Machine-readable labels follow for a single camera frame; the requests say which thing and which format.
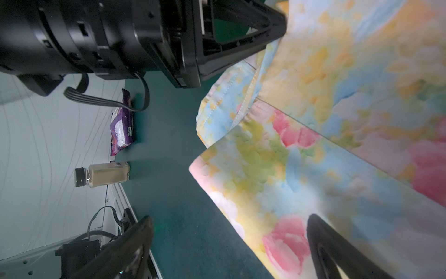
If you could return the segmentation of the brown capped bottle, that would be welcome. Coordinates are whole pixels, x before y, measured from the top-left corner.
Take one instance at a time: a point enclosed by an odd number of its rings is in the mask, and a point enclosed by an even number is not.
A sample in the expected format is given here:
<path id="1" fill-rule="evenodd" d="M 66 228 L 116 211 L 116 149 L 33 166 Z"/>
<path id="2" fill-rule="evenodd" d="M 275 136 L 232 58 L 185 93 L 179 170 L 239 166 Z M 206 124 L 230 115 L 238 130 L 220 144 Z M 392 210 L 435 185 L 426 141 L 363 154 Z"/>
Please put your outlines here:
<path id="1" fill-rule="evenodd" d="M 130 165 L 127 162 L 110 162 L 79 167 L 74 171 L 76 187 L 99 187 L 128 181 Z"/>

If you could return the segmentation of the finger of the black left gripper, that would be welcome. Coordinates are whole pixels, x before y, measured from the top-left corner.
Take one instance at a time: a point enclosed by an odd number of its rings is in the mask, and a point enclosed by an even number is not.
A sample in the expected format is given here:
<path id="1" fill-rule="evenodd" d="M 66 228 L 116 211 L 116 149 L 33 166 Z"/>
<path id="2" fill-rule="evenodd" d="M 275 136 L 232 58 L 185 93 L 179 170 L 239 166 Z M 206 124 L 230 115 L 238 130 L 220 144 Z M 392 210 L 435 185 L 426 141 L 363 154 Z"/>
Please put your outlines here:
<path id="1" fill-rule="evenodd" d="M 266 48 L 286 33 L 286 16 L 260 1 L 194 1 L 198 75 L 207 80 Z M 227 41 L 217 39 L 215 20 L 253 31 Z"/>

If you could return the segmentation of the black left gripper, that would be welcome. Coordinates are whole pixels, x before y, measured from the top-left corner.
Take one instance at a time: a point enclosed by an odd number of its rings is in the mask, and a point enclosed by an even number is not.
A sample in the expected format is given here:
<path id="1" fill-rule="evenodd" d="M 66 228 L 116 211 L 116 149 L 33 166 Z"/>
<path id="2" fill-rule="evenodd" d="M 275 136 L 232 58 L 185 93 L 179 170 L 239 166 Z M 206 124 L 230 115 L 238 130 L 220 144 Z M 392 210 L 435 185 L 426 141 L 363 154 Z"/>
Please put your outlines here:
<path id="1" fill-rule="evenodd" d="M 200 87 L 191 10 L 189 1 L 2 1 L 1 72 L 56 84 L 161 71 L 178 88 Z"/>

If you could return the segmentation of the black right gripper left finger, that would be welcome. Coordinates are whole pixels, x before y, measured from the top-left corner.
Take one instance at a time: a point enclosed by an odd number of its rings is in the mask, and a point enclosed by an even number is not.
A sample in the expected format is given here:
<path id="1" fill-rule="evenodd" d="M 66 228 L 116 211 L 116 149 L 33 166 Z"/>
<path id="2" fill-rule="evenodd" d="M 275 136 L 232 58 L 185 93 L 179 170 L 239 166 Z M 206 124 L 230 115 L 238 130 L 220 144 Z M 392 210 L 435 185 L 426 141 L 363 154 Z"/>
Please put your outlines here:
<path id="1" fill-rule="evenodd" d="M 150 279 L 149 251 L 154 237 L 150 216 L 143 217 L 118 240 L 107 245 L 72 279 Z"/>

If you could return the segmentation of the pastel floral skirt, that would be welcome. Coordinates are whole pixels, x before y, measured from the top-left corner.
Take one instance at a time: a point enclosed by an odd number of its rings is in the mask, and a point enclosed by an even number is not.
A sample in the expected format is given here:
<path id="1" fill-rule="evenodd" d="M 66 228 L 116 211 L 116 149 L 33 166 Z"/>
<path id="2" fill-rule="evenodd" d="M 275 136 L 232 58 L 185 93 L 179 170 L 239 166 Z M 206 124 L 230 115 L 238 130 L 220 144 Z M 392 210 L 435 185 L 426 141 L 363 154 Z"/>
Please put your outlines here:
<path id="1" fill-rule="evenodd" d="M 446 3 L 273 1 L 280 40 L 230 67 L 190 173 L 275 279 L 313 279 L 320 216 L 396 279 L 446 276 Z"/>

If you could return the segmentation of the purple snack packet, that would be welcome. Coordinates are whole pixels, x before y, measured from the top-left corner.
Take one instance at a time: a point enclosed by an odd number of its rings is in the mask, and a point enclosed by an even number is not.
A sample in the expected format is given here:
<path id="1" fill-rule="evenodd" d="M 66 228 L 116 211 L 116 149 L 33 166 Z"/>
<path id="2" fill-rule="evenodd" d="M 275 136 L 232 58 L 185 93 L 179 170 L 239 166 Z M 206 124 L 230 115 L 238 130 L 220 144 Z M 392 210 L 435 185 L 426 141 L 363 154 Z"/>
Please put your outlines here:
<path id="1" fill-rule="evenodd" d="M 111 138 L 110 156 L 116 156 L 134 142 L 133 113 L 126 108 L 116 108 L 112 112 L 109 128 Z"/>

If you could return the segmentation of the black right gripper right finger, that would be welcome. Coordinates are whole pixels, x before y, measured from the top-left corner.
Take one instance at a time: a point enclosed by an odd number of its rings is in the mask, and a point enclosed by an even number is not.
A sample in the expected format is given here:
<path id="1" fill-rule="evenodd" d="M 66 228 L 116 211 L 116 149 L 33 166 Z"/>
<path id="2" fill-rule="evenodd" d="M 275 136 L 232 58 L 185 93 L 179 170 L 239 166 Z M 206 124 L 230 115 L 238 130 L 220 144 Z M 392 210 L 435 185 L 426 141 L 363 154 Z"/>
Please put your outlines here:
<path id="1" fill-rule="evenodd" d="M 391 279 L 327 222 L 312 214 L 307 222 L 311 258 L 319 279 Z"/>

